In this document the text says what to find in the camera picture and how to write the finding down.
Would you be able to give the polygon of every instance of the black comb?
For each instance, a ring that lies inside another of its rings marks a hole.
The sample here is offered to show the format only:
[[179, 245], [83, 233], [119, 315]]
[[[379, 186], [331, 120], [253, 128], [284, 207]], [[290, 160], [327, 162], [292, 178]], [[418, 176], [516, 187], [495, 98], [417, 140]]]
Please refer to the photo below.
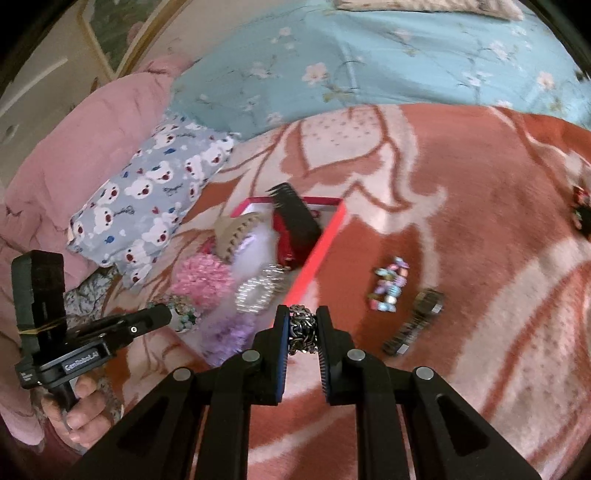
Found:
[[291, 249], [299, 258], [307, 258], [322, 235], [320, 226], [289, 183], [275, 185], [268, 192], [273, 198], [275, 210], [290, 234]]

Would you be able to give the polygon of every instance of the wall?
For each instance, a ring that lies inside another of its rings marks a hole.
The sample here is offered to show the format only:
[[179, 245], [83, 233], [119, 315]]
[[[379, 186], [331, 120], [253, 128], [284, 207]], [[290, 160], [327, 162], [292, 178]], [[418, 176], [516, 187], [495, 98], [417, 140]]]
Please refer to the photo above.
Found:
[[168, 52], [199, 59], [232, 30], [289, 0], [190, 0], [146, 51], [138, 65]]
[[64, 13], [0, 98], [4, 186], [35, 145], [89, 94], [94, 79], [107, 81], [79, 23], [81, 6], [82, 0]]

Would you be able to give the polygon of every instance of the blanket pattern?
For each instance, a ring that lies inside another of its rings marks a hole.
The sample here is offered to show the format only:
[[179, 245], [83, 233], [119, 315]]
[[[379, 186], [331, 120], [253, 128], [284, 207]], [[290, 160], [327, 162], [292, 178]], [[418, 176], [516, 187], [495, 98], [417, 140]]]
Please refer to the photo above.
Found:
[[[408, 318], [417, 291], [445, 310], [390, 366], [433, 367], [542, 474], [557, 479], [591, 433], [591, 245], [570, 224], [570, 186], [589, 184], [591, 133], [503, 108], [357, 106], [256, 137], [205, 189], [138, 293], [115, 284], [105, 313], [166, 291], [246, 197], [282, 181], [344, 198], [347, 215], [303, 303], [326, 304], [358, 348]], [[375, 267], [411, 266], [395, 314], [372, 312]], [[108, 365], [131, 408], [168, 372], [205, 365], [170, 329], [136, 340]], [[325, 459], [338, 458], [338, 462]], [[252, 409], [249, 478], [356, 478], [354, 408], [329, 408], [318, 359], [290, 358], [284, 401]]]

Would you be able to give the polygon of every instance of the colorful beads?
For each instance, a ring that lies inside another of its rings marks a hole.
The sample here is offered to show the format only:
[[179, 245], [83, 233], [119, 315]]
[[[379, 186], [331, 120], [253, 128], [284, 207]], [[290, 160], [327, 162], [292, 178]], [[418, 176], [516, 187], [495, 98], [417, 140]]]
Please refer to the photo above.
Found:
[[394, 257], [394, 262], [387, 268], [377, 268], [375, 274], [381, 277], [374, 292], [368, 295], [369, 308], [378, 312], [396, 312], [398, 297], [402, 295], [402, 287], [406, 285], [408, 264], [400, 257]]

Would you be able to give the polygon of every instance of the pink blanket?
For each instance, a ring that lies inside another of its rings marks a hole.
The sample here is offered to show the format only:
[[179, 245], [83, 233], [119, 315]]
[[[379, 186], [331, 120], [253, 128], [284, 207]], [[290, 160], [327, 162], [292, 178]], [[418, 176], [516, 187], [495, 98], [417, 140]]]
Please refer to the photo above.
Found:
[[184, 57], [164, 57], [97, 90], [36, 146], [6, 190], [0, 208], [0, 413], [25, 443], [36, 445], [43, 434], [14, 371], [20, 340], [11, 262], [32, 249], [59, 252], [68, 290], [96, 269], [66, 249], [70, 217], [150, 136], [174, 78], [189, 65]]
[[[240, 145], [185, 218], [137, 295], [117, 286], [107, 310], [135, 310], [170, 285], [220, 215], [281, 181], [340, 196], [348, 216], [303, 299], [377, 355], [421, 287], [447, 296], [403, 358], [435, 368], [534, 465], [558, 479], [591, 433], [591, 244], [570, 223], [570, 185], [589, 178], [591, 133], [506, 109], [360, 106], [286, 125]], [[372, 312], [375, 267], [411, 265], [396, 314]], [[129, 408], [172, 369], [200, 368], [170, 330], [134, 342], [109, 370]], [[356, 478], [354, 408], [331, 407], [318, 359], [290, 358], [283, 403], [253, 408], [256, 480]]]

